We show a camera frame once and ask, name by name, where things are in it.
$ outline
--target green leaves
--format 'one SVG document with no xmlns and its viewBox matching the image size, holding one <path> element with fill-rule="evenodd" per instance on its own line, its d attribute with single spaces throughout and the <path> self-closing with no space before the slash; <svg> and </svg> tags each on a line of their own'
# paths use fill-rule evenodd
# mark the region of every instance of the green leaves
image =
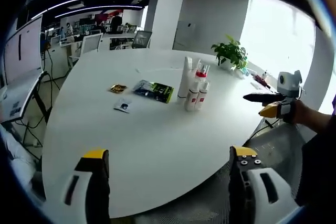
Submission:
<svg viewBox="0 0 336 224">
<path fill-rule="evenodd" d="M 218 65 L 223 64 L 229 59 L 238 69 L 246 67 L 246 49 L 240 47 L 240 42 L 234 40 L 230 35 L 226 35 L 226 37 L 229 40 L 228 44 L 217 43 L 211 46 L 211 48 L 214 49 L 214 52 L 217 53 L 216 59 L 218 60 Z"/>
<path fill-rule="evenodd" d="M 233 42 L 235 41 L 230 35 L 226 34 L 225 36 L 226 36 L 226 38 L 228 38 L 228 40 L 229 40 L 230 42 L 233 43 Z"/>
</svg>

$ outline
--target gray carpet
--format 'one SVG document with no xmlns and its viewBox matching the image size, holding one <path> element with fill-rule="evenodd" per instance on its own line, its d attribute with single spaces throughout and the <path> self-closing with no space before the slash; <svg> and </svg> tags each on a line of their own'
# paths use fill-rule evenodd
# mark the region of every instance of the gray carpet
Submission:
<svg viewBox="0 0 336 224">
<path fill-rule="evenodd" d="M 295 197 L 301 177 L 301 148 L 304 140 L 292 125 L 282 124 L 254 137 L 246 147 L 253 148 L 266 167 L 273 168 L 292 188 Z M 180 198 L 134 216 L 136 224 L 228 223 L 228 163 L 201 185 Z"/>
</svg>

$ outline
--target small packet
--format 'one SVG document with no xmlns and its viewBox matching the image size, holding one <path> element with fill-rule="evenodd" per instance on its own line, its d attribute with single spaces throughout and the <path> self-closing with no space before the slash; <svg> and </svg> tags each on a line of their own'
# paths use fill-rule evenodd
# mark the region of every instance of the small packet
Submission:
<svg viewBox="0 0 336 224">
<path fill-rule="evenodd" d="M 116 93 L 116 94 L 120 94 L 122 93 L 125 89 L 127 88 L 127 86 L 124 85 L 120 85 L 120 84 L 115 84 L 112 87 L 110 87 L 109 91 Z"/>
<path fill-rule="evenodd" d="M 114 109 L 120 110 L 125 113 L 130 113 L 130 104 L 132 103 L 129 99 L 120 98 L 115 104 Z"/>
</svg>

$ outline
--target bottle cap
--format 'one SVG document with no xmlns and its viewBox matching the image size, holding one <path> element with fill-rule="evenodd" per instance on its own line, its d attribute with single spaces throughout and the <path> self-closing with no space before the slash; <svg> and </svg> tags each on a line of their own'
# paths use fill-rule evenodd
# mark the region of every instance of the bottle cap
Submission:
<svg viewBox="0 0 336 224">
<path fill-rule="evenodd" d="M 190 90 L 192 90 L 194 92 L 198 92 L 200 90 L 199 88 L 200 88 L 199 81 L 194 80 L 191 87 L 190 87 Z"/>
<path fill-rule="evenodd" d="M 197 70 L 200 67 L 201 59 L 193 60 L 192 70 Z"/>
<path fill-rule="evenodd" d="M 209 81 L 205 81 L 205 82 L 203 83 L 202 90 L 208 90 L 208 89 L 209 89 L 209 86 L 210 86 L 210 82 L 209 82 Z"/>
<path fill-rule="evenodd" d="M 210 65 L 202 65 L 200 70 L 196 72 L 196 76 L 205 78 L 208 74 Z"/>
</svg>

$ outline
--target bright window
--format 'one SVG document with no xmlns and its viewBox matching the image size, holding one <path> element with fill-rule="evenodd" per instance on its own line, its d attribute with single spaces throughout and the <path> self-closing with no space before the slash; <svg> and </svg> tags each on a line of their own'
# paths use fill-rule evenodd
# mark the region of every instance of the bright window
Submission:
<svg viewBox="0 0 336 224">
<path fill-rule="evenodd" d="M 147 17 L 148 6 L 145 6 L 143 9 L 142 17 L 141 17 L 141 28 L 142 30 L 145 28 L 146 17 Z"/>
<path fill-rule="evenodd" d="M 314 52 L 314 20 L 280 0 L 250 0 L 240 43 L 248 61 L 274 78 L 299 69 L 304 82 Z"/>
</svg>

